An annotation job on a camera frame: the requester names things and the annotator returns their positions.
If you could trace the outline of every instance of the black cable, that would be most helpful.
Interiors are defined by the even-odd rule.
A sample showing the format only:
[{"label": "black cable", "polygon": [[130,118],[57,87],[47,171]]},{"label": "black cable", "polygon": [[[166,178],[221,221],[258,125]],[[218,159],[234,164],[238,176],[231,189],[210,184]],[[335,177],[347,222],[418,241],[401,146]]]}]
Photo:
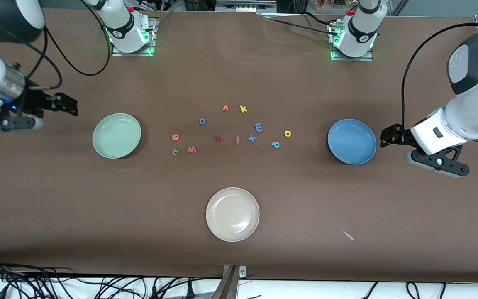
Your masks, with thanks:
[{"label": "black cable", "polygon": [[446,291],[446,283],[445,282],[442,282],[443,286],[442,286],[442,291],[440,291],[440,297],[438,297],[439,299],[442,299],[444,297],[444,292]]},{"label": "black cable", "polygon": [[[412,284],[414,286],[414,289],[416,290],[416,297],[413,296],[413,294],[410,292],[410,290],[408,289],[408,286]],[[412,298],[412,299],[419,299],[419,291],[418,291],[418,287],[416,286],[416,284],[414,282],[407,282],[405,284],[405,288],[407,289],[407,293],[408,295]]]},{"label": "black cable", "polygon": [[312,17],[315,21],[317,21],[321,24],[324,24],[324,25],[329,25],[329,22],[322,21],[321,19],[317,18],[315,15],[313,15],[312,13],[310,13],[308,11],[300,12],[300,15],[309,15],[309,17]]},{"label": "black cable", "polygon": [[370,287],[370,289],[368,290],[368,293],[366,294],[366,296],[363,297],[363,299],[370,298],[370,295],[372,295],[372,291],[374,288],[376,288],[377,284],[379,284],[379,282],[374,282],[374,284],[372,284],[372,287]]},{"label": "black cable", "polygon": [[[26,297],[29,297],[25,292],[23,292],[23,290],[21,290],[21,288],[19,288],[19,286],[17,285],[17,281],[15,281],[15,277],[17,276],[17,274],[15,272],[12,272],[10,270],[10,267],[24,267],[24,268],[27,268],[27,269],[34,269],[34,270],[38,270],[38,271],[41,271],[43,274],[46,274],[46,270],[45,268],[40,268],[40,267],[35,267],[35,266],[30,266],[30,265],[21,265],[21,264],[9,264],[9,263],[0,263],[0,271],[2,271],[4,274],[7,274],[7,283],[8,285],[12,286],[13,288],[17,289],[19,291],[19,296],[20,298],[22,297],[22,294],[25,294]],[[29,281],[26,281],[33,289],[34,289],[34,285],[29,282]]]},{"label": "black cable", "polygon": [[140,279],[143,279],[143,278],[138,277],[138,278],[136,278],[135,280],[132,280],[131,282],[125,284],[124,286],[121,287],[121,289],[117,290],[114,294],[108,296],[108,299],[114,299],[115,295],[121,293],[121,290],[122,290],[122,289],[125,289],[127,286],[133,284],[134,282],[137,282],[137,281],[140,280]]},{"label": "black cable", "polygon": [[188,292],[185,296],[185,299],[193,299],[197,297],[195,292],[193,292],[193,284],[191,283],[191,278],[188,278]]},{"label": "black cable", "polygon": [[106,291],[108,291],[109,288],[111,288],[114,284],[117,284],[118,282],[120,282],[121,280],[124,280],[124,279],[125,279],[125,277],[113,278],[107,284],[102,285],[99,288],[99,291],[97,292],[97,294],[95,294],[94,299],[100,299],[101,295],[104,294]]},{"label": "black cable", "polygon": [[103,70],[105,70],[105,68],[108,66],[108,63],[110,63],[110,55],[111,55],[111,50],[110,50],[110,42],[108,41],[108,36],[106,35],[106,32],[104,32],[105,34],[105,38],[106,38],[106,43],[107,43],[107,47],[108,47],[108,57],[106,58],[106,62],[105,64],[102,66],[102,68],[100,70],[98,70],[97,72],[95,73],[85,73],[81,70],[79,70],[76,66],[74,66],[74,64],[68,59],[68,57],[66,56],[66,54],[62,51],[62,49],[60,49],[58,43],[55,41],[55,39],[53,38],[53,35],[51,34],[51,32],[49,31],[49,29],[47,28],[47,26],[45,27],[46,31],[47,31],[47,35],[49,36],[49,38],[53,41],[53,44],[55,45],[55,47],[59,50],[60,52],[60,55],[62,55],[62,57],[64,57],[64,60],[71,66],[71,68],[73,70],[75,70],[77,73],[79,74],[82,74],[84,76],[96,76],[98,74],[100,74]]},{"label": "black cable", "polygon": [[[49,42],[49,39],[47,38],[47,33],[46,33],[45,27],[44,27],[43,31],[44,31],[44,48],[41,50],[41,52],[45,55],[45,53],[47,52],[47,44]],[[42,60],[44,60],[44,57],[40,56],[40,58],[38,58],[38,61],[36,61],[36,64],[34,65],[32,70],[27,75],[27,79],[30,79],[31,76],[34,74],[34,72],[36,72],[36,69],[40,66],[40,63],[42,62]]]},{"label": "black cable", "polygon": [[82,280],[78,277],[73,277],[73,278],[70,278],[70,279],[75,279],[75,280],[78,280],[79,282],[82,282],[84,284],[91,284],[91,285],[97,285],[97,284],[100,284],[101,286],[108,286],[109,288],[114,288],[114,289],[118,289],[118,290],[122,290],[122,292],[125,292],[125,293],[130,293],[132,295],[135,295],[135,296],[138,296],[140,297],[141,299],[145,299],[143,296],[141,296],[141,294],[137,293],[137,292],[134,292],[132,290],[129,290],[129,289],[121,289],[119,287],[116,287],[116,286],[112,286],[110,284],[107,284],[107,283],[104,283],[104,279],[102,280],[102,282],[87,282],[85,280]]},{"label": "black cable", "polygon": [[410,65],[412,64],[412,62],[414,60],[414,57],[416,57],[419,50],[421,50],[423,48],[423,46],[425,44],[427,44],[431,39],[435,38],[439,34],[442,34],[442,33],[446,32],[448,30],[459,28],[459,27],[478,27],[478,23],[461,23],[461,24],[456,24],[456,25],[451,25],[449,27],[446,27],[446,28],[440,30],[439,32],[436,32],[435,34],[431,35],[425,41],[423,41],[421,43],[421,45],[416,49],[416,51],[414,51],[414,53],[410,57],[410,59],[408,61],[408,64],[407,64],[407,68],[405,69],[405,73],[403,74],[403,80],[402,80],[402,123],[401,123],[401,125],[402,125],[402,133],[403,134],[405,133],[405,81],[407,79],[408,70],[409,70]]},{"label": "black cable", "polygon": [[4,271],[4,270],[0,270],[0,273],[1,274],[9,274],[13,278],[18,278],[18,280],[21,280],[22,282],[27,283],[32,288],[32,290],[34,292],[34,297],[40,297],[41,299],[47,299],[48,298],[42,291],[40,291],[38,288],[36,288],[36,286],[34,286],[34,284],[32,284],[32,282],[25,279],[25,277],[23,275],[17,274],[15,272]]},{"label": "black cable", "polygon": [[158,290],[156,288],[156,282],[158,281],[158,277],[154,278],[154,283],[152,284],[152,295],[150,299],[158,299],[156,296],[156,293],[158,293]]},{"label": "black cable", "polygon": [[60,55],[62,55],[62,57],[64,58],[64,60],[71,66],[71,68],[73,70],[75,70],[77,73],[79,74],[82,74],[84,76],[96,76],[98,74],[100,74],[103,70],[105,70],[105,68],[108,66],[108,63],[110,63],[110,56],[112,55],[112,49],[110,49],[110,41],[108,39],[108,34],[106,33],[104,29],[104,25],[102,24],[101,20],[97,17],[97,15],[95,15],[95,13],[93,12],[93,10],[91,9],[91,7],[89,5],[87,5],[86,2],[84,2],[84,0],[81,0],[81,2],[83,4],[86,5],[86,8],[91,12],[91,14],[95,17],[95,19],[97,20],[97,22],[99,23],[99,26],[100,26],[100,30],[101,32],[104,34],[105,36],[105,40],[106,40],[106,49],[108,49],[108,53],[106,54],[106,62],[104,64],[104,66],[102,66],[102,68],[100,70],[98,70],[97,72],[95,73],[85,73],[81,70],[79,70],[76,66],[74,66],[74,64],[68,59],[68,57],[66,56],[66,54],[62,51],[62,49],[59,47],[59,44],[56,42],[55,38],[53,38],[53,35],[51,34],[51,32],[49,31],[49,29],[47,28],[47,26],[44,28],[45,32],[47,32],[47,35],[49,36],[49,38],[53,41],[53,44],[55,45],[55,47],[59,50],[60,52]]},{"label": "black cable", "polygon": [[38,53],[38,55],[42,56],[45,60],[47,60],[47,62],[49,62],[49,64],[55,69],[56,74],[59,76],[59,83],[57,83],[54,86],[50,86],[47,89],[50,89],[50,90],[51,89],[57,89],[58,87],[60,87],[62,85],[62,80],[63,80],[62,79],[62,74],[60,73],[60,70],[59,70],[58,66],[56,66],[56,64],[47,55],[42,53],[40,50],[36,49],[36,47],[34,47],[33,45],[30,44],[30,42],[26,42],[25,40],[21,39],[19,36],[16,36],[12,32],[8,31],[6,28],[2,27],[1,25],[0,25],[0,30],[3,30],[8,35],[12,36],[15,40],[21,42],[25,46],[29,47],[29,49],[32,49],[33,51]]},{"label": "black cable", "polygon": [[[55,274],[55,278],[59,281],[60,286],[62,287],[62,289],[64,290],[64,292],[68,295],[68,297],[69,297],[70,299],[74,299],[74,298],[72,297],[72,295],[68,292],[68,290],[66,289],[66,287],[64,286],[63,282],[60,280],[59,274],[56,272],[56,269],[53,269],[53,273]],[[53,291],[55,290],[55,288],[53,287],[53,283],[52,283],[52,282],[51,282],[51,288],[53,288]]]},{"label": "black cable", "polygon": [[321,33],[329,34],[329,35],[337,35],[335,32],[325,32],[324,30],[318,30],[318,29],[315,29],[315,28],[310,28],[310,27],[306,27],[306,26],[302,26],[302,25],[297,25],[297,24],[293,24],[293,23],[289,23],[289,22],[285,22],[285,21],[274,20],[274,19],[271,19],[271,20],[275,21],[275,22],[278,22],[278,23],[282,23],[282,24],[291,25],[291,26],[298,27],[298,28],[311,30],[311,31],[314,31],[314,32],[321,32]]},{"label": "black cable", "polygon": [[[214,279],[214,277],[193,278],[193,279],[191,280],[191,282],[196,282],[196,281],[198,281],[198,280],[205,280],[205,279]],[[188,283],[188,280],[186,280],[185,282],[179,282],[179,283],[177,283],[177,284],[173,284],[172,286],[168,287],[168,288],[165,289],[165,290],[160,290],[160,291],[158,291],[158,292],[156,293],[156,295],[158,295],[158,294],[161,293],[161,292],[166,292],[166,291],[168,291],[168,290],[171,289],[171,288],[180,286],[181,284],[187,284],[187,283]]]},{"label": "black cable", "polygon": [[171,285],[173,285],[174,282],[176,282],[176,280],[178,280],[178,278],[175,278],[175,279],[171,280],[169,283],[165,284],[165,286],[163,286],[163,287],[160,289],[160,291],[162,291],[162,289],[165,288],[165,289],[163,290],[163,293],[162,293],[161,296],[160,296],[160,299],[163,299],[163,297],[165,297],[165,293],[167,293],[167,291],[171,288]]},{"label": "black cable", "polygon": [[143,288],[144,288],[143,298],[145,298],[145,297],[146,297],[146,282],[145,282],[145,279],[143,278],[143,279],[141,280],[141,282],[143,282]]}]

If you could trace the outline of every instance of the robotic arm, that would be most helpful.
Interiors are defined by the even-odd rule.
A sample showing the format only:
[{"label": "robotic arm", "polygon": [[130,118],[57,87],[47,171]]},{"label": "robotic arm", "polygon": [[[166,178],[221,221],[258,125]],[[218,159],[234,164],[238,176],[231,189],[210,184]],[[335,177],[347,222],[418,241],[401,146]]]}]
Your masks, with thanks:
[{"label": "robotic arm", "polygon": [[[451,54],[447,72],[455,98],[433,111],[409,131],[396,124],[381,132],[381,147],[411,145],[405,159],[448,176],[466,176],[470,168],[457,161],[462,144],[478,141],[478,33]],[[446,155],[454,152],[453,158]]]},{"label": "robotic arm", "polygon": [[134,53],[150,42],[149,17],[128,8],[123,0],[84,1],[97,11],[119,52]]},{"label": "robotic arm", "polygon": [[[0,27],[25,42],[35,40],[44,27],[44,15],[38,0],[0,0]],[[0,42],[20,42],[0,28]],[[0,58],[0,131],[37,130],[43,127],[44,110],[78,114],[76,100],[64,93],[49,96],[25,78],[17,66]]]},{"label": "robotic arm", "polygon": [[346,15],[337,20],[338,36],[333,45],[351,58],[364,56],[377,37],[379,24],[387,15],[385,0],[360,0],[354,15]]}]

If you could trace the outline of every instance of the brown table surface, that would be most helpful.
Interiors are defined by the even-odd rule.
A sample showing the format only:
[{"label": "brown table surface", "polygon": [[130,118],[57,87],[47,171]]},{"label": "brown table surface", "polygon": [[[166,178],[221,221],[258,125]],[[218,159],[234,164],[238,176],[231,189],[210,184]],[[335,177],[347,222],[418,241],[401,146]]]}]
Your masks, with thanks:
[{"label": "brown table surface", "polygon": [[[88,11],[45,15],[74,64],[90,72],[103,64],[105,42]],[[173,13],[154,57],[113,57],[93,77],[71,70],[51,44],[60,91],[78,100],[79,116],[46,112],[42,131],[0,134],[0,260],[102,274],[218,276],[239,264],[256,278],[478,281],[477,143],[464,148],[471,173],[460,179],[407,164],[406,147],[378,148],[369,163],[350,166],[325,145],[339,119],[364,121],[376,138],[399,122],[410,55],[463,21],[387,17],[373,63],[330,61],[322,34],[253,13]],[[474,31],[442,34],[416,58],[407,125],[454,96],[446,60]],[[25,73],[38,58],[9,44],[0,56]],[[48,85],[56,76],[44,62],[33,79]],[[125,159],[104,159],[92,132],[118,112],[140,121],[142,142]],[[261,211],[254,234],[238,243],[205,223],[210,197],[229,186],[250,191]]]}]

